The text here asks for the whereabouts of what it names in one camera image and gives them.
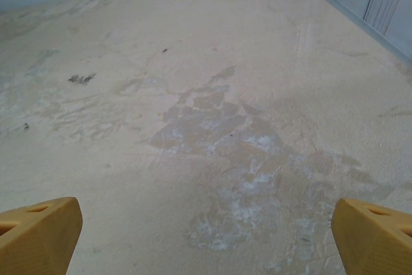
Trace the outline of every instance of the yellow robot part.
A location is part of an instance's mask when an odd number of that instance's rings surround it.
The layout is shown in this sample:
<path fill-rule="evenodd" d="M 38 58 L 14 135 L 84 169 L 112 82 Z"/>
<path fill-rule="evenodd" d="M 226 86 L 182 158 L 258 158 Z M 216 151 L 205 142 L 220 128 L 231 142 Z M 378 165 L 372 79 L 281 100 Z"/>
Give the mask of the yellow robot part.
<path fill-rule="evenodd" d="M 82 229 L 76 198 L 0 214 L 0 274 L 64 275 Z"/>
<path fill-rule="evenodd" d="M 332 232 L 347 275 L 412 274 L 412 215 L 340 199 Z"/>

